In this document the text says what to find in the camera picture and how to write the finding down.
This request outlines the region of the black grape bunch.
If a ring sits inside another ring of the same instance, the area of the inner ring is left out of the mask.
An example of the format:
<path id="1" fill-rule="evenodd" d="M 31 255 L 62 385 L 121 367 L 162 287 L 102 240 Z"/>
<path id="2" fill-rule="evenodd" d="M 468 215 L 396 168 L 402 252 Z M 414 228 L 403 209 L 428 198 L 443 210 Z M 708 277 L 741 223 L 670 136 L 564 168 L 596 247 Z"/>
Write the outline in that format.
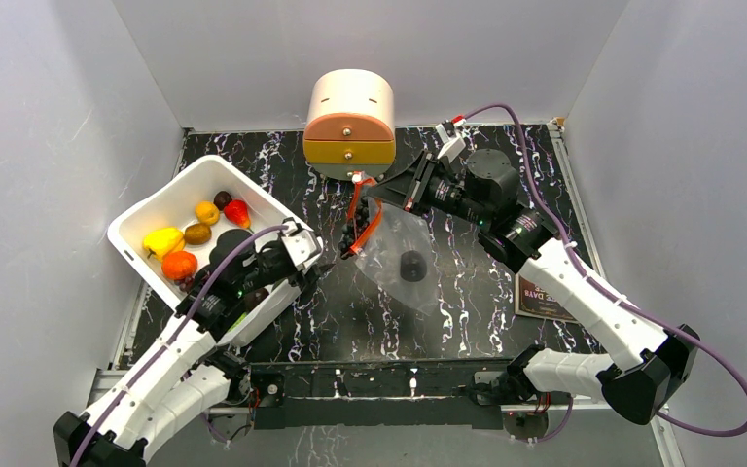
<path id="1" fill-rule="evenodd" d="M 368 242 L 373 228 L 373 202 L 362 196 L 351 203 L 338 242 L 339 257 L 343 260 L 356 256 Z"/>

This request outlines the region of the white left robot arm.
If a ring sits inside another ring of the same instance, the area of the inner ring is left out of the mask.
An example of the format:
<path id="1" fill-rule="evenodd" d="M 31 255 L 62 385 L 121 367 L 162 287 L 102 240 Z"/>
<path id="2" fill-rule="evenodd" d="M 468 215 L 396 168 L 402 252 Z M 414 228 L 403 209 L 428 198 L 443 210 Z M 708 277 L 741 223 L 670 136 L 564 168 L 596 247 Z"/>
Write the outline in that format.
<path id="1" fill-rule="evenodd" d="M 249 372 L 228 356 L 311 286 L 323 241 L 289 217 L 254 233 L 221 233 L 208 264 L 145 354 L 81 413 L 53 426 L 60 466 L 144 466 L 189 422 L 213 406 L 239 405 Z"/>

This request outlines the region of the clear zip top bag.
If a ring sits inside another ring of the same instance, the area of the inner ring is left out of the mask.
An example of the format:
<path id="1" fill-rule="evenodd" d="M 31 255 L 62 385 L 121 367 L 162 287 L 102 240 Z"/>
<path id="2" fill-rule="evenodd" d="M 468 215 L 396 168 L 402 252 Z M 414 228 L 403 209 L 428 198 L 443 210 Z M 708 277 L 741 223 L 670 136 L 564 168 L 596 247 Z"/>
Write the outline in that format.
<path id="1" fill-rule="evenodd" d="M 351 203 L 361 198 L 360 190 L 363 187 L 376 184 L 374 178 L 363 172 L 354 172 L 351 181 L 354 184 Z M 356 268 L 367 279 L 391 299 L 419 313 L 433 314 L 438 309 L 441 292 L 437 274 L 432 271 L 430 228 L 421 217 L 408 213 L 399 206 L 373 198 L 371 201 L 372 233 L 362 251 L 350 259 L 355 261 Z M 419 251 L 427 262 L 427 275 L 420 282 L 405 282 L 400 277 L 400 257 L 410 250 Z"/>

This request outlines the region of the dark round fruit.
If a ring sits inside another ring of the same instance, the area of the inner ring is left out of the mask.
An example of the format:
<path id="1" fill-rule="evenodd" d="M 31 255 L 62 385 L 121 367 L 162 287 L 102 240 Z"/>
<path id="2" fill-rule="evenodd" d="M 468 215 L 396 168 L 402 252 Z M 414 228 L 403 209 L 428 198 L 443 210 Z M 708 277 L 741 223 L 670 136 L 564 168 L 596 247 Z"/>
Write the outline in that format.
<path id="1" fill-rule="evenodd" d="M 426 277 L 427 271 L 427 262 L 419 251 L 410 250 L 401 255 L 399 273 L 405 282 L 420 282 Z"/>

